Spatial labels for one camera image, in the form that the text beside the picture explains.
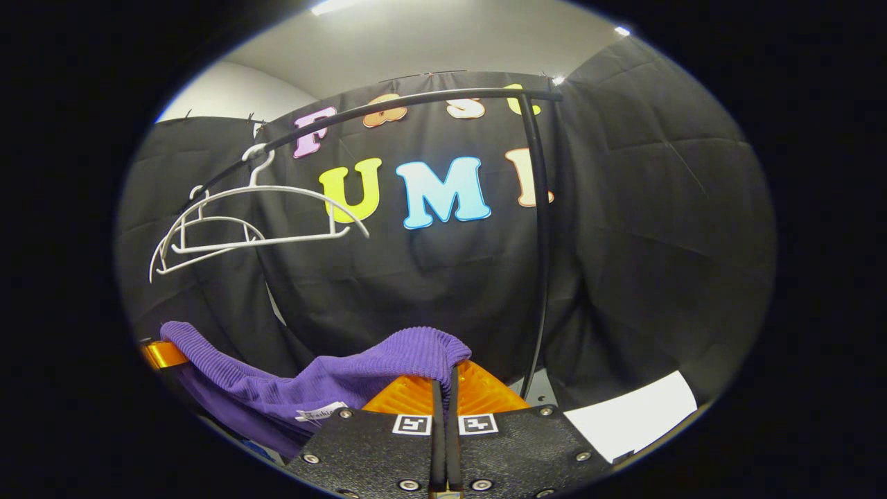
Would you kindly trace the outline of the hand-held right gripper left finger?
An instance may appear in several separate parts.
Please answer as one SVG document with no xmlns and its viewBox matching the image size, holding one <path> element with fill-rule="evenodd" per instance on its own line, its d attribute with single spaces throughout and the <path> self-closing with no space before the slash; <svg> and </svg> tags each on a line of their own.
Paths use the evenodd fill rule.
<svg viewBox="0 0 887 499">
<path fill-rule="evenodd" d="M 446 490 L 441 383 L 399 376 L 358 410 L 335 410 L 286 470 L 335 497 L 434 499 Z"/>
</svg>

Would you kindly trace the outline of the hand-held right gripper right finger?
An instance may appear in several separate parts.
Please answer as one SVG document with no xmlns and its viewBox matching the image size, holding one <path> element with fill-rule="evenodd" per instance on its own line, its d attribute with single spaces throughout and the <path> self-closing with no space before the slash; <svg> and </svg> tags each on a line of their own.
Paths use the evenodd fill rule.
<svg viewBox="0 0 887 499">
<path fill-rule="evenodd" d="M 446 486 L 459 499 L 566 496 L 611 463 L 557 405 L 529 405 L 470 360 L 453 367 Z"/>
</svg>

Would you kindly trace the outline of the purple knitted sweater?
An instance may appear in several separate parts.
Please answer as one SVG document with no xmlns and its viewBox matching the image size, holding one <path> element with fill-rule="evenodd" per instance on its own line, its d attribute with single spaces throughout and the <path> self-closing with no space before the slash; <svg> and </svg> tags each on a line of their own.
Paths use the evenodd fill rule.
<svg viewBox="0 0 887 499">
<path fill-rule="evenodd" d="M 418 376 L 452 385 L 452 369 L 471 351 L 446 332 L 411 326 L 362 353 L 320 355 L 294 377 L 270 374 L 222 353 L 187 322 L 159 329 L 187 359 L 178 380 L 191 397 L 228 429 L 286 460 L 338 408 L 361 410 L 399 376 Z"/>
</svg>

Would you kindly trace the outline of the white clothes hanger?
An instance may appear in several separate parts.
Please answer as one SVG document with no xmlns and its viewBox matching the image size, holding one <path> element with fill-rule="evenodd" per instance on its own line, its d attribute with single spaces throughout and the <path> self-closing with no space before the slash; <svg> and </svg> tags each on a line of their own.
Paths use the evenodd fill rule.
<svg viewBox="0 0 887 499">
<path fill-rule="evenodd" d="M 167 256 L 169 250 L 176 254 L 197 254 L 197 253 L 206 253 L 206 252 L 230 252 L 230 250 L 239 250 L 242 247 L 264 247 L 270 245 L 280 245 L 285 243 L 300 243 L 301 241 L 315 241 L 315 240 L 332 240 L 332 239 L 341 239 L 345 237 L 350 231 L 351 228 L 345 227 L 342 229 L 338 229 L 337 225 L 339 222 L 335 219 L 335 214 L 337 211 L 341 211 L 345 213 L 346 216 L 351 219 L 353 225 L 355 225 L 361 234 L 365 238 L 371 236 L 370 231 L 367 226 L 358 219 L 357 215 L 352 212 L 351 209 L 346 208 L 341 202 L 335 201 L 332 197 L 328 195 L 322 195 L 322 193 L 318 193 L 316 191 L 311 191 L 308 189 L 298 189 L 293 186 L 283 186 L 282 184 L 260 184 L 259 176 L 263 173 L 272 164 L 275 158 L 275 151 L 266 152 L 266 159 L 254 168 L 252 173 L 250 173 L 247 186 L 237 187 L 237 189 L 229 189 L 222 191 L 221 193 L 216 193 L 215 195 L 204 195 L 202 198 L 197 200 L 194 205 L 188 207 L 184 210 L 184 212 L 175 219 L 175 222 L 169 227 L 168 233 L 164 236 L 164 242 L 159 246 L 158 252 L 162 258 Z M 330 228 L 326 233 L 322 234 L 310 234 L 309 236 L 284 236 L 284 237 L 276 237 L 272 239 L 264 239 L 259 236 L 259 231 L 256 227 L 247 223 L 243 219 L 240 218 L 232 218 L 232 217 L 215 217 L 213 221 L 230 221 L 235 223 L 236 225 L 240 225 L 241 228 L 245 230 L 245 239 L 244 241 L 234 241 L 233 243 L 216 243 L 209 245 L 201 245 L 201 246 L 191 246 L 187 243 L 186 231 L 187 228 L 191 225 L 196 225 L 198 223 L 203 223 L 209 221 L 207 217 L 204 217 L 202 214 L 203 209 L 209 205 L 209 203 L 221 201 L 227 197 L 232 197 L 236 195 L 253 195 L 254 193 L 287 193 L 288 195 L 301 195 L 313 198 L 317 201 L 322 201 L 330 206 L 330 211 L 327 212 L 328 221 Z"/>
<path fill-rule="evenodd" d="M 238 250 L 257 247 L 267 238 L 253 223 L 226 213 L 215 213 L 211 206 L 224 199 L 212 193 L 200 195 L 198 184 L 190 192 L 193 208 L 174 217 L 162 231 L 149 259 L 147 282 L 196 268 L 210 260 L 224 258 Z"/>
</svg>

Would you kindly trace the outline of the black clothes rack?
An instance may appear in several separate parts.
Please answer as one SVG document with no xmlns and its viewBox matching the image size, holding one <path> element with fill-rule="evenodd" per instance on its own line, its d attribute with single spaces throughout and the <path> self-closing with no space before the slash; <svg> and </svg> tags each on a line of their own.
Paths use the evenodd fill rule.
<svg viewBox="0 0 887 499">
<path fill-rule="evenodd" d="M 205 184 L 201 184 L 197 192 L 200 195 L 208 193 L 211 187 L 215 186 L 220 180 L 230 175 L 242 166 L 250 164 L 256 159 L 266 159 L 266 152 L 277 151 L 282 146 L 297 142 L 304 136 L 313 135 L 324 128 L 331 128 L 340 123 L 349 122 L 353 119 L 371 116 L 371 114 L 381 113 L 387 110 L 394 110 L 400 107 L 411 107 L 411 105 L 424 105 L 450 99 L 469 99 L 469 98 L 497 98 L 497 99 L 516 99 L 520 108 L 520 119 L 522 119 L 523 130 L 528 142 L 528 153 L 530 171 L 534 181 L 534 198 L 536 201 L 536 337 L 532 354 L 527 362 L 522 379 L 520 379 L 519 395 L 524 401 L 528 401 L 529 391 L 534 381 L 536 366 L 541 356 L 541 343 L 544 338 L 544 328 L 546 320 L 547 298 L 549 293 L 550 282 L 550 205 L 548 199 L 548 185 L 546 177 L 546 164 L 544 158 L 544 146 L 541 140 L 541 133 L 538 129 L 535 113 L 532 111 L 533 101 L 542 99 L 550 102 L 560 102 L 563 100 L 563 94 L 557 91 L 545 91 L 544 89 L 516 89 L 504 87 L 472 87 L 463 89 L 441 89 L 441 91 L 426 91 L 421 94 L 411 94 L 399 96 L 396 98 L 386 99 L 384 101 L 368 103 L 353 107 L 351 110 L 336 112 L 332 116 L 327 116 L 314 120 L 307 126 L 297 128 L 291 133 L 278 139 L 270 140 L 266 143 L 250 146 L 242 155 L 240 160 L 235 161 L 231 166 L 226 167 L 221 173 L 212 177 Z M 191 201 L 189 196 L 188 202 L 182 206 L 178 215 L 196 201 Z"/>
</svg>

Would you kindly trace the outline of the white paper sheet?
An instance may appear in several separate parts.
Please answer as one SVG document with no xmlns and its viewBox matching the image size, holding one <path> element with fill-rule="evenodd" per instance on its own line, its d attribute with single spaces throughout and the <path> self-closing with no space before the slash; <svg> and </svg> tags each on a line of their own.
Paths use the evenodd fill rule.
<svg viewBox="0 0 887 499">
<path fill-rule="evenodd" d="M 568 410 L 565 416 L 609 464 L 635 454 L 698 410 L 678 371 L 628 394 Z"/>
</svg>

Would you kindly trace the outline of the black backdrop cloth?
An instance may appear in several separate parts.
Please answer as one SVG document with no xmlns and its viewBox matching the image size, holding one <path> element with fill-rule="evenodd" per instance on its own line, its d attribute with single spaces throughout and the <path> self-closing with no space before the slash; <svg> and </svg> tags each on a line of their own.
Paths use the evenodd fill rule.
<svg viewBox="0 0 887 499">
<path fill-rule="evenodd" d="M 260 183 L 328 195 L 341 239 L 241 249 L 147 282 L 162 231 L 191 189 L 252 145 L 388 94 L 548 89 L 535 101 L 550 196 L 550 282 L 538 372 L 565 410 L 678 371 L 699 404 L 722 393 L 758 336 L 776 263 L 773 203 L 756 152 L 694 76 L 636 37 L 593 54 L 560 85 L 526 73 L 446 71 L 378 81 L 256 130 L 240 118 L 168 120 L 131 161 L 111 262 L 130 329 L 195 326 L 272 375 L 345 357 L 409 326 L 468 345 L 506 383 L 536 337 L 536 210 L 516 99 L 411 105 L 400 118 L 340 123 L 282 146 Z M 215 213 L 267 239 L 329 230 L 322 201 L 227 197 Z"/>
</svg>

